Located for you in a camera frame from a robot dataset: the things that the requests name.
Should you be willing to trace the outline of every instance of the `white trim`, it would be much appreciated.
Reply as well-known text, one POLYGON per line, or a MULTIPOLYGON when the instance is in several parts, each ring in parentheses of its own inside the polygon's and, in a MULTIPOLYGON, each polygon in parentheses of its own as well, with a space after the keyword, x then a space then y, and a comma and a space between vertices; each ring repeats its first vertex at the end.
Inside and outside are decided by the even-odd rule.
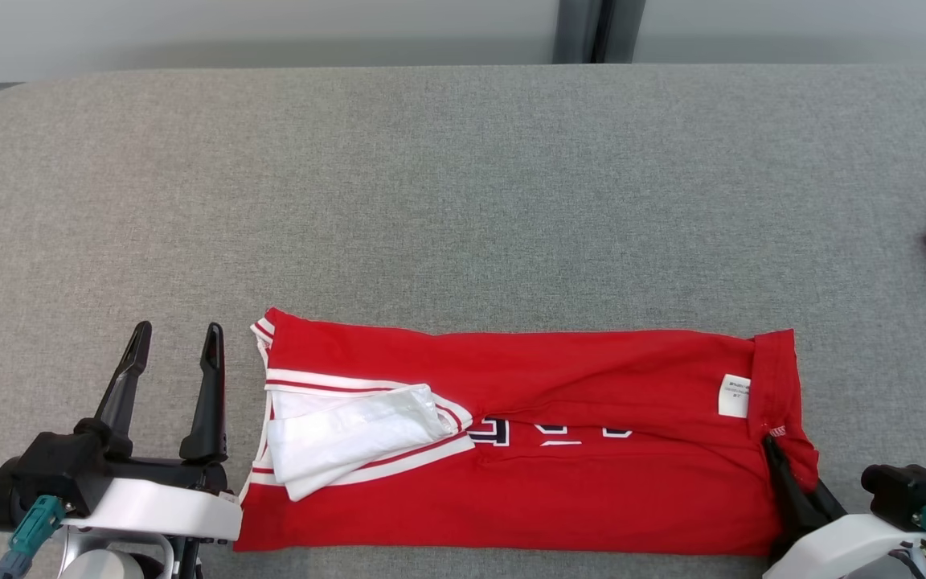
POLYGON ((375 459, 372 459, 371 462, 381 462, 381 461, 387 461, 387 459, 389 459, 389 458, 401 457, 402 454, 409 454, 409 452, 412 452, 412 451, 414 451, 414 450, 421 450, 421 448, 423 448, 423 447, 425 447, 425 446, 427 446, 427 445, 426 445, 426 444, 421 444, 421 445, 419 445, 419 446, 411 446, 411 447, 409 447, 409 448, 404 448, 403 450, 397 450, 397 451, 394 451, 394 452, 389 452, 389 454, 382 454, 381 457, 377 457, 377 458, 375 458, 375 459))
MULTIPOLYGON (((249 484, 264 484, 267 487, 283 487, 283 484, 280 484, 277 481, 277 478, 273 476, 273 473, 249 473, 248 480, 245 481, 245 488, 249 487, 249 484)), ((245 491, 242 490, 242 501, 245 499, 245 491)))
POLYGON ((263 318, 260 318, 260 321, 257 322, 257 323, 258 323, 258 325, 260 325, 260 326, 262 327, 262 329, 264 329, 264 330, 266 330, 267 332, 269 332, 269 334, 270 334, 271 336, 273 335, 273 333, 277 332, 276 327, 273 327, 273 324, 271 323, 271 320, 268 320, 268 319, 267 319, 267 316, 264 316, 263 318))
POLYGON ((257 340, 260 340, 261 342, 264 342, 264 343, 267 344, 267 345, 273 344, 273 340, 271 339, 271 337, 269 337, 267 334, 264 334, 264 333, 260 332, 260 329, 258 329, 258 327, 256 327, 255 323, 253 323, 253 325, 252 325, 251 327, 249 327, 249 330, 250 330, 253 334, 255 334, 257 340))
POLYGON ((448 411, 451 411, 452 414, 456 414, 456 418, 460 419, 460 431, 465 431, 466 429, 469 429, 471 425, 473 425, 473 417, 471 417, 470 413, 467 412, 466 408, 463 408, 452 400, 441 398, 441 396, 438 396, 436 393, 434 393, 433 389, 431 389, 431 393, 434 395, 434 404, 437 404, 437 406, 444 407, 448 411))
POLYGON ((398 459, 398 461, 395 462, 386 462, 386 464, 383 465, 368 466, 367 468, 356 470, 356 472, 346 474, 344 477, 335 480, 331 485, 334 487, 334 485, 364 483, 367 480, 385 478, 387 476, 407 472, 407 470, 415 469, 417 466, 429 465, 431 462, 440 461, 442 458, 452 457, 454 454, 473 450, 473 448, 473 440, 470 440, 470 436, 463 433, 463 435, 457 437, 456 440, 431 448, 430 450, 408 455, 408 457, 398 459))
MULTIPOLYGON (((265 405, 265 408, 264 408, 264 425, 262 425, 262 428, 260 429, 260 447, 258 447, 256 450, 256 458, 252 462, 253 466, 257 466, 256 464, 257 462, 264 462, 264 461, 271 462, 269 461, 269 447, 267 444, 267 422, 269 422, 269 414, 271 413, 272 405, 273 405, 272 395, 271 393, 267 392, 267 404, 265 405)), ((271 464, 269 466, 261 466, 261 468, 272 469, 273 465, 271 464)), ((250 473, 249 478, 245 479, 245 485, 242 487, 242 491, 239 492, 238 494, 239 503, 244 501, 245 495, 249 491, 249 483, 250 483, 251 478, 252 478, 252 475, 250 473)))
POLYGON ((260 358, 264 359, 264 368, 269 364, 269 344, 256 338, 256 349, 260 351, 260 358))
POLYGON ((389 389, 394 391, 397 388, 405 386, 414 386, 419 384, 404 384, 404 382, 393 382, 390 380, 367 380, 364 378, 348 378, 345 376, 332 376, 331 374, 317 374, 315 372, 303 372, 301 370, 283 370, 280 368, 269 368, 267 370, 268 380, 282 380, 285 382, 298 382, 299 384, 312 384, 315 386, 330 386, 330 388, 349 388, 349 389, 389 389))

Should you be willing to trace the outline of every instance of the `red garment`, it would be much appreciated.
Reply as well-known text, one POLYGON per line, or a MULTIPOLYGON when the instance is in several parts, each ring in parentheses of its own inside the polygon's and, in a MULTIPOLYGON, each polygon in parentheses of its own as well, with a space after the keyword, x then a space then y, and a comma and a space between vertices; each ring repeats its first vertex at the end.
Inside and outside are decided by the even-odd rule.
POLYGON ((429 384, 475 426, 469 437, 364 466, 297 503, 273 481, 261 441, 236 550, 367 544, 759 556, 779 530, 762 437, 780 436, 804 491, 816 484, 790 331, 752 340, 668 330, 429 336, 278 310, 262 323, 272 329, 257 329, 264 341, 272 334, 269 376, 429 384), (718 414, 725 375, 751 379, 745 418, 718 414), (504 424, 489 424, 490 415, 510 421, 508 443, 481 436, 504 424), (566 435, 534 426, 545 424, 568 426, 566 435))

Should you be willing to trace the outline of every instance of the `white wall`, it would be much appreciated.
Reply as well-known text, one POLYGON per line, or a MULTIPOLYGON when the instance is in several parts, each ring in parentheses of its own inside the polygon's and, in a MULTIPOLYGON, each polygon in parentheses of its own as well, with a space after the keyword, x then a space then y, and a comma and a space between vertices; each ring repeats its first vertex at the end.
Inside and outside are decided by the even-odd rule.
POLYGON ((126 68, 551 62, 556 0, 0 0, 0 82, 126 68))
POLYGON ((635 62, 926 62, 926 0, 647 0, 635 62))

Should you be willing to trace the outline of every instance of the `gray fabric surface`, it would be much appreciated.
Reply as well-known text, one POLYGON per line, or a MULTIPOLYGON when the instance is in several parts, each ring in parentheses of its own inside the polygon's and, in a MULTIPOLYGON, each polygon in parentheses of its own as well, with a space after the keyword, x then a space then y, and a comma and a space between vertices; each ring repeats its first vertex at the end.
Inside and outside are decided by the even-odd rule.
MULTIPOLYGON (((143 318, 155 333, 137 454, 176 455, 216 320, 238 487, 264 403, 248 326, 269 305, 428 332, 790 326, 822 476, 858 512, 864 466, 926 465, 925 235, 922 68, 213 70, 22 85, 0 94, 0 464, 95 409, 143 318)), ((32 576, 51 576, 57 552, 32 576)), ((202 557, 210 577, 258 578, 764 568, 464 549, 202 557)))

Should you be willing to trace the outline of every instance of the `white label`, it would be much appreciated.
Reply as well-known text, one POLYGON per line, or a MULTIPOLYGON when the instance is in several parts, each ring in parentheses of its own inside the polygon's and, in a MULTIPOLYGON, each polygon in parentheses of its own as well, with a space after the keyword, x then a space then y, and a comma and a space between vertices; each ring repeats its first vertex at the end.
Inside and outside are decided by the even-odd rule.
POLYGON ((721 417, 749 418, 749 378, 724 374, 717 412, 721 417))

